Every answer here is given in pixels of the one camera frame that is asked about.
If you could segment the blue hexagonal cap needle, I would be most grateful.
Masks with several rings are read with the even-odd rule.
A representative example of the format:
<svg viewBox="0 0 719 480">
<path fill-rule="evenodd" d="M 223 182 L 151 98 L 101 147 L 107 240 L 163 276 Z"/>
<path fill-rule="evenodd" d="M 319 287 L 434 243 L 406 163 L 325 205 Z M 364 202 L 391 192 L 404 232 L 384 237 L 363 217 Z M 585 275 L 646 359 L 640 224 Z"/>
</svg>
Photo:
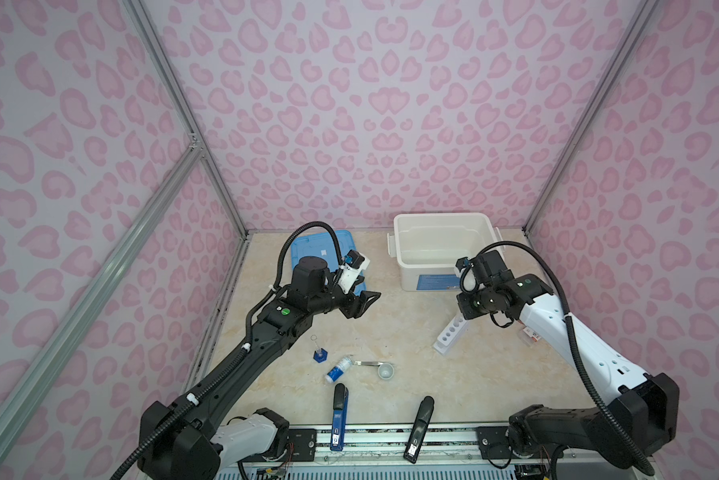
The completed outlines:
<svg viewBox="0 0 719 480">
<path fill-rule="evenodd" d="M 317 363 L 323 363 L 328 358 L 328 352 L 323 348 L 317 335 L 312 335 L 311 340 L 314 344 L 313 360 Z"/>
</svg>

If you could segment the metal tweezers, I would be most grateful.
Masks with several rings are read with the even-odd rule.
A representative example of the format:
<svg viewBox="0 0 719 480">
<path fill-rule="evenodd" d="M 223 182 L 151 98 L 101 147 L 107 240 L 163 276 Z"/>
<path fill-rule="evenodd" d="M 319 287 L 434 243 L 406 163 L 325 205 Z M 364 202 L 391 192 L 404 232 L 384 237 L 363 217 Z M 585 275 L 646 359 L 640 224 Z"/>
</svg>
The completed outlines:
<svg viewBox="0 0 719 480">
<path fill-rule="evenodd" d="M 381 362 L 381 361 L 361 361 L 361 360 L 353 360 L 353 365 L 355 365 L 355 366 L 367 366 L 367 367 L 385 367 L 385 366 L 391 366 L 391 363 L 389 363 L 389 362 Z"/>
</svg>

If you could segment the small white blue-label bottle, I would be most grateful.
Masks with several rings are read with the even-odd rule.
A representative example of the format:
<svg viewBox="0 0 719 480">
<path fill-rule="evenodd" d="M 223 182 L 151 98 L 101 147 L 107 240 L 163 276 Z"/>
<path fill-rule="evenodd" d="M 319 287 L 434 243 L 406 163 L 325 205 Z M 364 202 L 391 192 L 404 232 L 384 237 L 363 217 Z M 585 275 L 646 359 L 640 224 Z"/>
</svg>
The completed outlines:
<svg viewBox="0 0 719 480">
<path fill-rule="evenodd" d="M 325 375 L 325 380 L 329 383 L 336 383 L 352 366 L 353 359 L 345 356 Z"/>
</svg>

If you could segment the small white round cup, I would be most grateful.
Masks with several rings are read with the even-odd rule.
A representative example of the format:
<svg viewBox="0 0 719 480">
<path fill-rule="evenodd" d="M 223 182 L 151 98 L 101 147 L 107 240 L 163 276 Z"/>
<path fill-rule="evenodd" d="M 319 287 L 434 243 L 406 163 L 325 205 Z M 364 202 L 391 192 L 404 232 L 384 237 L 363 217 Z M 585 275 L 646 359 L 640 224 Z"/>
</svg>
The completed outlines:
<svg viewBox="0 0 719 480">
<path fill-rule="evenodd" d="M 377 375 L 381 380 L 389 381 L 395 376 L 395 367 L 391 363 L 381 363 L 377 366 Z"/>
</svg>

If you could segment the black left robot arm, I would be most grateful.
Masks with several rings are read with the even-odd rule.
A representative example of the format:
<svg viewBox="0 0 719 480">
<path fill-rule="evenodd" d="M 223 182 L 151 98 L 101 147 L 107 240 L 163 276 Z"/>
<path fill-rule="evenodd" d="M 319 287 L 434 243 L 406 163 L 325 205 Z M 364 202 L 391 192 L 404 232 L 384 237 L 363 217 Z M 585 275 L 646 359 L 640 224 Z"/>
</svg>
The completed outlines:
<svg viewBox="0 0 719 480">
<path fill-rule="evenodd" d="M 139 445 L 116 471 L 137 466 L 152 479 L 213 479 L 256 455 L 284 454 L 290 424 L 269 408 L 243 420 L 225 419 L 254 381 L 313 326 L 318 314 L 338 310 L 360 318 L 379 293 L 355 292 L 371 261 L 352 250 L 335 271 L 319 257 L 302 258 L 290 284 L 258 311 L 245 339 L 204 379 L 169 406 L 155 402 L 142 416 Z"/>
</svg>

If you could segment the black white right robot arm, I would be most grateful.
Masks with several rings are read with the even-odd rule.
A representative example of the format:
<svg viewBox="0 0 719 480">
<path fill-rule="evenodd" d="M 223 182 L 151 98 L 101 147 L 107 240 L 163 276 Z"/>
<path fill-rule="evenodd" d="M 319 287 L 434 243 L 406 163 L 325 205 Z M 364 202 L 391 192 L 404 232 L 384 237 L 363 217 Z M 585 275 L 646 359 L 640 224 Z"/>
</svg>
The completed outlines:
<svg viewBox="0 0 719 480">
<path fill-rule="evenodd" d="M 507 450 L 532 456 L 547 446 L 557 462 L 567 449 L 593 451 L 623 470 L 653 475 L 653 454 L 677 435 L 681 390 L 667 374 L 650 374 L 613 349 L 569 306 L 561 282 L 547 274 L 517 276 L 495 245 L 457 260 L 457 305 L 463 318 L 505 316 L 505 327 L 521 323 L 539 334 L 567 361 L 593 401 L 590 408 L 533 404 L 509 418 Z"/>
</svg>

